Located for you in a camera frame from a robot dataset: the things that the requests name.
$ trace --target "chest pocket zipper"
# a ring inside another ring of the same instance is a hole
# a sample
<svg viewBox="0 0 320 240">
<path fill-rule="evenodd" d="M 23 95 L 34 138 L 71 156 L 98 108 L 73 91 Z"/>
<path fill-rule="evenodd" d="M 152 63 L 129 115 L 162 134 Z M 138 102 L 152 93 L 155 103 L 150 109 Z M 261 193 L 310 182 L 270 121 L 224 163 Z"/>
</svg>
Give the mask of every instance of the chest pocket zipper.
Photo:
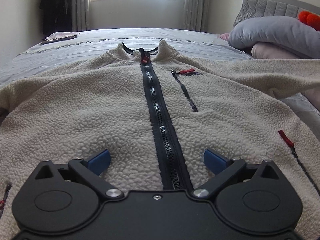
<svg viewBox="0 0 320 240">
<path fill-rule="evenodd" d="M 178 84 L 180 85 L 181 89 L 182 89 L 182 92 L 184 94 L 184 96 L 186 97 L 186 99 L 188 100 L 189 102 L 189 105 L 191 106 L 193 112 L 198 112 L 198 109 L 195 105 L 195 103 L 191 100 L 190 96 L 189 96 L 189 93 L 188 93 L 188 90 L 186 89 L 186 87 L 184 86 L 184 84 L 182 84 L 180 82 L 180 80 L 178 79 L 177 75 L 179 75 L 180 73 L 179 72 L 174 72 L 173 70 L 171 71 L 172 73 L 172 76 L 175 78 L 175 80 L 178 82 Z M 187 75 L 198 75 L 199 73 L 186 73 Z"/>
</svg>

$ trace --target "red pom-pom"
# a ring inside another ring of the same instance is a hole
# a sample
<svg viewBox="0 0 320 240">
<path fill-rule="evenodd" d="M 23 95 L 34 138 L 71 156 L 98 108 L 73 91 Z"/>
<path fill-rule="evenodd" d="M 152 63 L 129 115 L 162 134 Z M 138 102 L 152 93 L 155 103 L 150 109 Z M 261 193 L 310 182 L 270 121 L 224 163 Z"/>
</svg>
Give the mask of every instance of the red pom-pom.
<svg viewBox="0 0 320 240">
<path fill-rule="evenodd" d="M 300 13 L 299 13 L 299 16 L 298 16 L 299 21 L 301 21 L 302 23 L 308 25 L 308 23 L 307 23 L 307 17 L 308 17 L 308 15 L 310 15 L 310 14 L 311 14 L 311 13 L 308 12 L 308 11 L 302 11 L 302 12 L 300 12 Z"/>
<path fill-rule="evenodd" d="M 316 14 L 309 14 L 307 17 L 307 23 L 316 31 L 320 32 L 320 16 Z"/>
</svg>

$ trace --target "fleece fabric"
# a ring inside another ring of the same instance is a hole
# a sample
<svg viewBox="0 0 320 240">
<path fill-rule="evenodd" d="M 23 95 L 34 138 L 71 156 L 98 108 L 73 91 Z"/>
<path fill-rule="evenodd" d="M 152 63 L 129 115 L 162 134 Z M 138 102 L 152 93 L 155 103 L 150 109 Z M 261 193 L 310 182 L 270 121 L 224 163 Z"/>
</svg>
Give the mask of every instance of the fleece fabric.
<svg viewBox="0 0 320 240">
<path fill-rule="evenodd" d="M 109 149 L 103 177 L 123 191 L 161 190 L 156 149 L 143 89 L 140 53 L 119 44 L 94 59 L 18 80 L 0 90 L 0 107 L 10 113 L 0 126 L 0 188 L 12 182 L 0 239 L 19 231 L 12 200 L 39 161 L 66 163 Z M 151 57 L 194 187 L 212 174 L 203 151 L 212 148 L 250 163 L 272 159 L 303 202 L 297 232 L 320 235 L 320 197 L 278 130 L 295 142 L 300 161 L 320 186 L 320 143 L 278 100 L 320 86 L 319 60 L 214 62 L 179 54 L 162 40 Z M 198 112 L 193 112 L 171 70 L 195 68 L 201 75 L 178 78 Z"/>
</svg>

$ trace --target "jacket front zipper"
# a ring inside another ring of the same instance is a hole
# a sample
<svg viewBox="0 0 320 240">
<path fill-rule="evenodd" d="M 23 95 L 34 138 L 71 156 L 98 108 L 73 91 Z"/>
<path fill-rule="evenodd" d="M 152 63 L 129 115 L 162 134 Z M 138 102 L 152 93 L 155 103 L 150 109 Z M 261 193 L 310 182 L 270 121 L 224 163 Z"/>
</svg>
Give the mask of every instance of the jacket front zipper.
<svg viewBox="0 0 320 240">
<path fill-rule="evenodd" d="M 178 77 L 177 77 L 177 75 L 178 75 L 179 73 L 176 73 L 176 72 L 174 72 L 174 71 L 171 71 L 171 73 L 172 73 L 172 76 L 175 78 L 175 80 L 179 83 L 179 85 L 180 85 L 180 87 L 181 87 L 181 89 L 182 89 L 182 92 L 183 92 L 184 96 L 186 97 L 186 99 L 188 100 L 189 105 L 191 106 L 192 110 L 193 110 L 194 112 L 198 112 L 198 109 L 197 109 L 195 103 L 191 100 L 191 98 L 190 98 L 190 96 L 189 96 L 188 90 L 186 89 L 186 87 L 184 86 L 184 84 L 182 84 L 182 83 L 180 82 L 180 80 L 179 80 Z"/>
<path fill-rule="evenodd" d="M 139 49 L 141 71 L 164 190 L 193 190 L 180 143 L 172 125 L 150 53 Z"/>
</svg>

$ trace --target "metal pivot bolt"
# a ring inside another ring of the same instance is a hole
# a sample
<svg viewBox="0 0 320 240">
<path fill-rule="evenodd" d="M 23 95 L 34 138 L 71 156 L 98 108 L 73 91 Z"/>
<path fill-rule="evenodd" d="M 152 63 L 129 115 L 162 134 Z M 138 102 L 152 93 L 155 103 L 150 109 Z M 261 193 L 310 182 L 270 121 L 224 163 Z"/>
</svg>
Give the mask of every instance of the metal pivot bolt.
<svg viewBox="0 0 320 240">
<path fill-rule="evenodd" d="M 209 195 L 209 191 L 204 188 L 196 189 L 193 191 L 193 195 L 196 197 L 206 197 Z"/>
<path fill-rule="evenodd" d="M 160 199 L 162 199 L 162 196 L 161 196 L 161 195 L 154 195 L 154 196 L 153 196 L 153 199 L 155 199 L 155 200 L 160 200 Z"/>
<path fill-rule="evenodd" d="M 122 194 L 122 191 L 117 188 L 111 188 L 106 192 L 106 195 L 108 197 L 119 197 L 121 194 Z"/>
</svg>

